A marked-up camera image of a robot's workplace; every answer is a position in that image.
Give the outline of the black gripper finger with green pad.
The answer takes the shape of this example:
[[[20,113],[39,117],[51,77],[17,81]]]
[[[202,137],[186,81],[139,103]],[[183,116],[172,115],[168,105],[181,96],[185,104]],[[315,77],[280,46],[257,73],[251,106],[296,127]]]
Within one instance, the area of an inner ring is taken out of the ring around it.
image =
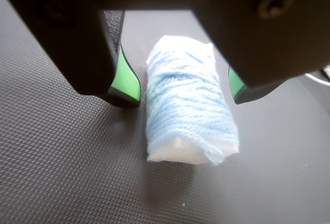
[[[189,0],[214,45],[251,89],[329,64],[329,0]]]
[[[73,89],[116,107],[138,107],[141,86],[121,45],[125,12],[106,20],[100,0],[9,0]]]

